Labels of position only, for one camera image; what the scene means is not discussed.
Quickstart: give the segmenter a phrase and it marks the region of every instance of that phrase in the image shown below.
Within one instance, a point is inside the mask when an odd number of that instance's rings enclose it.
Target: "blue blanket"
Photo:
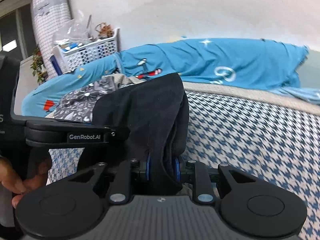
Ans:
[[[101,58],[49,79],[24,98],[22,115],[47,116],[55,110],[64,95],[97,81],[103,75],[113,73],[116,69],[115,60],[114,57]]]
[[[177,72],[186,82],[270,90],[299,87],[295,72],[308,54],[298,47],[270,40],[191,39],[147,44],[93,61],[48,80],[22,103],[22,114],[44,117],[67,93],[97,81],[116,69],[126,76],[151,79]]]
[[[177,72],[187,82],[268,90],[299,87],[295,70],[307,54],[307,47],[270,40],[191,39],[143,45],[116,56],[126,76],[150,79]]]
[[[270,89],[269,92],[301,99],[308,103],[320,106],[320,90],[314,88],[292,88],[292,87],[282,87],[282,88],[274,88]]]

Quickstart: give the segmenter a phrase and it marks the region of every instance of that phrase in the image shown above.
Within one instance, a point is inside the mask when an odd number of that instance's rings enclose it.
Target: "beige fabric edge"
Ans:
[[[283,106],[286,108],[291,108],[294,110],[299,110],[302,112],[320,116],[320,106],[307,103],[300,99],[276,95],[268,91],[250,90],[231,86],[192,82],[183,82],[183,86],[187,91],[238,97],[252,101]]]

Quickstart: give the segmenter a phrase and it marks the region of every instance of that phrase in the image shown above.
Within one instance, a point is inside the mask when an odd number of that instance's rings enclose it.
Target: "blue and white checkered fabric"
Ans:
[[[302,239],[320,239],[320,117],[229,96],[186,91],[186,159],[229,163],[297,194],[308,206]],[[56,181],[75,172],[82,149],[51,150]]]

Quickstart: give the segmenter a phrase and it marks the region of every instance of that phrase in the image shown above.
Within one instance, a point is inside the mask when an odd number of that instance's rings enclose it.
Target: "finger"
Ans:
[[[29,190],[35,190],[47,184],[48,174],[36,175],[32,179],[23,181],[23,185]]]
[[[27,190],[10,162],[5,159],[0,160],[0,182],[5,188],[15,194],[21,194]]]
[[[38,167],[38,174],[46,174],[52,167],[51,158],[47,158],[45,161],[41,162]]]
[[[11,201],[12,206],[13,206],[14,208],[17,208],[17,205],[18,205],[19,201],[20,201],[22,198],[23,198],[23,195],[17,195],[17,196],[15,196],[15,197],[12,199],[12,201]]]

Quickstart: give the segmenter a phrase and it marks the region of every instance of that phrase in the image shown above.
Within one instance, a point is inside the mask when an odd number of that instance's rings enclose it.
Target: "plastic bag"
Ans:
[[[81,11],[78,18],[66,22],[57,32],[53,34],[53,46],[59,45],[64,51],[80,47],[91,42],[90,30]]]

